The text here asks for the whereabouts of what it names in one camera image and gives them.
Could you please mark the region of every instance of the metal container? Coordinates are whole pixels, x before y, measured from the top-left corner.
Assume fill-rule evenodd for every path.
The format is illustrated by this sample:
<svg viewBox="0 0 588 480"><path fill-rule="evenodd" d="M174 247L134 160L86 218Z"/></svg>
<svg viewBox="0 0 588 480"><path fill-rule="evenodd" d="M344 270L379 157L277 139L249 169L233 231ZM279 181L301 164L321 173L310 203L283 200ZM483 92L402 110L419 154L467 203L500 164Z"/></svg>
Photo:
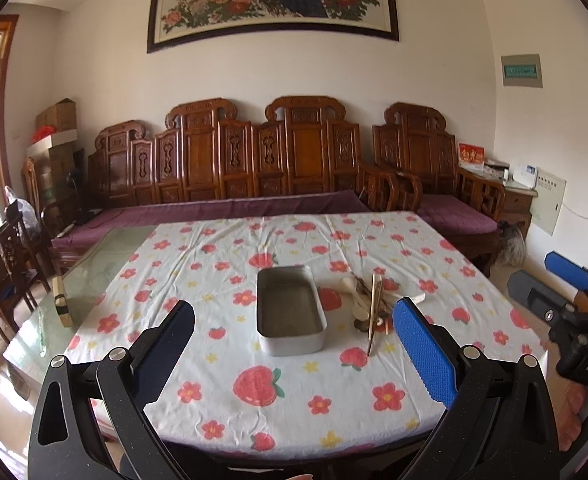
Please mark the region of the metal container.
<svg viewBox="0 0 588 480"><path fill-rule="evenodd" d="M311 354L323 347L327 320L309 267L259 271L256 329L261 349L273 356Z"/></svg>

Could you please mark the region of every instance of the metal screw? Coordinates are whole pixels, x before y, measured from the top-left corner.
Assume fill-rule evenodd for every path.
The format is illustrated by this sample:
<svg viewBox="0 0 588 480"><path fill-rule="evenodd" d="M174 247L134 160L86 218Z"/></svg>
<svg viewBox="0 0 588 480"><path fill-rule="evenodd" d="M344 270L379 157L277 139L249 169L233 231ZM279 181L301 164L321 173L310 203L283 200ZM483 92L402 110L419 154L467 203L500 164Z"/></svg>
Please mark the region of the metal screw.
<svg viewBox="0 0 588 480"><path fill-rule="evenodd" d="M538 366L538 361L533 355L526 355L523 358L523 362L530 368L536 368Z"/></svg>
<svg viewBox="0 0 588 480"><path fill-rule="evenodd" d="M110 352L111 361L120 361L125 357L127 350L125 348L115 348Z"/></svg>
<svg viewBox="0 0 588 480"><path fill-rule="evenodd" d="M468 359L478 359L481 357L481 352L475 346L466 346L463 348L463 355Z"/></svg>
<svg viewBox="0 0 588 480"><path fill-rule="evenodd" d="M64 355L57 355L50 361L50 365L52 368L61 368L62 365L65 363L65 356Z"/></svg>

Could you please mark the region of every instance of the white plastic bag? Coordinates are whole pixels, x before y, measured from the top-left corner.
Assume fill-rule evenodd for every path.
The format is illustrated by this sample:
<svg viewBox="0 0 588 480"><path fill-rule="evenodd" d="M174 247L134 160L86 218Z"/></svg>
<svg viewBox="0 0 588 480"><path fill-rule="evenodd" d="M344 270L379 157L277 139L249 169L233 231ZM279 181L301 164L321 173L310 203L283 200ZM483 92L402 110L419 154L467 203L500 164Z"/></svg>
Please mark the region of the white plastic bag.
<svg viewBox="0 0 588 480"><path fill-rule="evenodd" d="M7 196L7 201L10 204L18 200L18 211L23 214L23 223L25 224L27 235L30 239L36 238L40 234L40 222L32 204L27 200L18 198L14 190L9 186L5 186L5 196Z"/></svg>

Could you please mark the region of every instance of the tablecloth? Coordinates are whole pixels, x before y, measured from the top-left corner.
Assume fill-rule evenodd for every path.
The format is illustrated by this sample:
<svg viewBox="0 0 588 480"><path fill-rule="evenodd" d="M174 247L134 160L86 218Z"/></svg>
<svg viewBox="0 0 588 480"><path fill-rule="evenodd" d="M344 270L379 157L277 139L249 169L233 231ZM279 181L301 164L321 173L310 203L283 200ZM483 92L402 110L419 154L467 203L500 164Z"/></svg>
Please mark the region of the tablecloth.
<svg viewBox="0 0 588 480"><path fill-rule="evenodd" d="M260 269L305 264L320 289L328 330L315 354L276 358L260 349ZM178 298L196 329L146 415L163 440L270 460L370 449L432 429L430 399L395 333L353 326L350 272L383 277L388 299L414 296L430 322L489 358L545 354L511 303L448 241L407 212L280 216L161 224L132 254L72 339L72 362L129 347ZM103 407L98 417L108 420Z"/></svg>

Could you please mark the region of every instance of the blue textured pad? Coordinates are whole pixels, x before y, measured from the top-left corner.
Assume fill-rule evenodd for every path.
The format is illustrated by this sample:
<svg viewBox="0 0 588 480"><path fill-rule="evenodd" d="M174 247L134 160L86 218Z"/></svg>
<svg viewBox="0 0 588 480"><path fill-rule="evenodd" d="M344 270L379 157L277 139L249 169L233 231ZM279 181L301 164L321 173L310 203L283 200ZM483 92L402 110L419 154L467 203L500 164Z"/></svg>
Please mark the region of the blue textured pad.
<svg viewBox="0 0 588 480"><path fill-rule="evenodd" d="M545 257L545 268L554 272L578 290L588 290L588 271L571 262L564 256L554 252Z"/></svg>
<svg viewBox="0 0 588 480"><path fill-rule="evenodd" d="M456 399L456 374L449 359L432 338L427 321L423 318L423 323L418 315L405 300L398 300L392 312L394 330L430 397L449 409Z"/></svg>

